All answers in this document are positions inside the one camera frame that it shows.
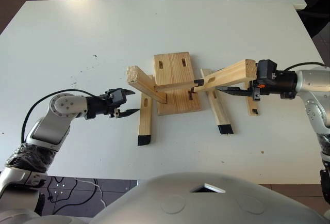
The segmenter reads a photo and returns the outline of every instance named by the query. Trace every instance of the floor tile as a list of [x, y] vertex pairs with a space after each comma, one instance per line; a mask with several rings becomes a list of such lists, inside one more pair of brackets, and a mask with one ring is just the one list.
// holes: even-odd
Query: floor tile
[[323, 197], [291, 197], [303, 205], [310, 207], [323, 215], [325, 211], [330, 209], [330, 205], [323, 199]]
[[272, 184], [272, 190], [287, 197], [323, 197], [319, 184]]
[[[63, 190], [62, 197], [67, 198], [70, 190]], [[72, 191], [71, 197], [67, 201], [57, 202], [55, 204], [55, 210], [64, 206], [66, 204], [77, 204], [86, 201], [91, 195], [92, 191], [87, 190], [74, 190]], [[107, 205], [113, 203], [118, 198], [120, 198], [124, 193], [116, 193], [116, 192], [104, 192], [103, 200]], [[103, 204], [100, 201], [101, 192], [97, 191], [95, 195], [86, 203], [78, 206], [66, 206], [60, 211], [58, 211], [57, 215], [70, 215], [70, 216], [81, 216], [81, 217], [94, 217], [97, 213], [99, 213], [103, 208]]]

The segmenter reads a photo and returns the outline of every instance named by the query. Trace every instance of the gray floor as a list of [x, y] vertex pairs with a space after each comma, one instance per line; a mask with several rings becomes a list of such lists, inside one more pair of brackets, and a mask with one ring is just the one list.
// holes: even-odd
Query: gray floor
[[[12, 17], [17, 13], [20, 7], [25, 1], [32, 0], [0, 0], [0, 33], [4, 30], [7, 24], [10, 22]], [[319, 51], [323, 61], [330, 66], [330, 25], [328, 24], [317, 36], [313, 38], [313, 42]], [[75, 180], [73, 178], [56, 177], [60, 183], [57, 183], [55, 179], [50, 181], [51, 177], [48, 177], [48, 181], [41, 188], [41, 192], [46, 196], [46, 203], [43, 210], [43, 215], [48, 215], [53, 213], [55, 210], [59, 209], [63, 205], [71, 203], [80, 203], [88, 199], [94, 191], [94, 186], [88, 183], [78, 182], [77, 186], [72, 191], [72, 194], [68, 200], [66, 199], [72, 188], [75, 185]], [[98, 183], [101, 190], [104, 192], [103, 199], [109, 205], [114, 202], [117, 198], [121, 197], [127, 191], [132, 189], [136, 185], [135, 180], [102, 180], [99, 179]], [[322, 192], [320, 185], [265, 185], [265, 187], [271, 188], [279, 193], [282, 193], [288, 197], [317, 210], [319, 213], [323, 214], [325, 210], [328, 209], [328, 205], [325, 203], [322, 197]], [[83, 216], [83, 217], [93, 217], [96, 213], [102, 210], [103, 205], [100, 201], [101, 193], [99, 190], [91, 198], [90, 201], [79, 206], [66, 206], [57, 214], [61, 215], [72, 215], [72, 216]]]

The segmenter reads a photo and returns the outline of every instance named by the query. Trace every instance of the wooden leg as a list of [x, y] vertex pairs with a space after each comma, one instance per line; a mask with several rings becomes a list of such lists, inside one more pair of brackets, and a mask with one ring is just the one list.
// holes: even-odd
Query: wooden leg
[[153, 108], [153, 99], [142, 92], [138, 146], [148, 145], [151, 141], [152, 108]]
[[[209, 74], [211, 74], [212, 71], [210, 69], [203, 69], [201, 68], [201, 74], [202, 77], [206, 77]], [[221, 99], [219, 97], [218, 90], [215, 89], [209, 89], [206, 91], [206, 95], [208, 98], [208, 101], [211, 105], [216, 125], [219, 128], [220, 134], [233, 134], [232, 125], [230, 124], [228, 115], [222, 106]]]
[[149, 78], [138, 66], [131, 66], [127, 68], [127, 83], [130, 86], [138, 89], [149, 97], [153, 98], [161, 104], [165, 104], [166, 94], [164, 92], [157, 92], [155, 90], [155, 82]]
[[[248, 89], [249, 82], [244, 82], [244, 88]], [[256, 101], [253, 101], [252, 97], [245, 97], [246, 99], [246, 105], [247, 105], [247, 111], [249, 112], [250, 116], [259, 116], [258, 111], [258, 104]]]

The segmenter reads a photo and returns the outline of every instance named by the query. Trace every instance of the wooden plank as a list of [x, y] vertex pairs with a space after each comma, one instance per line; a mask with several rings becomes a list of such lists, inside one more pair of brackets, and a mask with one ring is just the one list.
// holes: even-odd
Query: wooden plank
[[[201, 74], [202, 77], [206, 77], [209, 74], [211, 74], [212, 71], [210, 69], [203, 69], [201, 68]], [[213, 111], [216, 125], [219, 128], [219, 131], [221, 134], [233, 134], [232, 125], [230, 124], [230, 120], [228, 118], [228, 115], [221, 103], [221, 99], [218, 93], [218, 90], [209, 89], [206, 91], [206, 95], [208, 98], [208, 101], [211, 105], [211, 109]]]
[[154, 89], [155, 82], [150, 79], [149, 76], [146, 75], [138, 66], [128, 67], [126, 76], [126, 81], [130, 86], [133, 86], [161, 104], [165, 104], [167, 102], [166, 94], [163, 92], [157, 92]]
[[[157, 85], [191, 82], [194, 80], [188, 52], [154, 56]], [[167, 104], [157, 103], [159, 115], [179, 114], [201, 110], [198, 94], [189, 100], [189, 88], [166, 91]]]
[[204, 85], [195, 87], [194, 92], [207, 91], [215, 86], [230, 86], [256, 78], [256, 62], [246, 59], [206, 76]]
[[164, 92], [164, 91], [172, 91], [172, 90], [183, 89], [183, 88], [192, 88], [192, 87], [196, 87], [197, 85], [198, 84], [196, 84], [194, 81], [166, 84], [166, 85], [160, 85], [160, 86], [155, 85], [155, 90], [158, 92]]
[[[248, 89], [249, 82], [244, 82], [244, 88]], [[258, 104], [256, 101], [253, 101], [252, 97], [245, 97], [246, 99], [246, 105], [247, 105], [247, 112], [250, 116], [259, 116], [258, 111]]]
[[140, 124], [138, 135], [138, 146], [148, 145], [151, 141], [151, 116], [153, 99], [145, 93], [141, 93]]

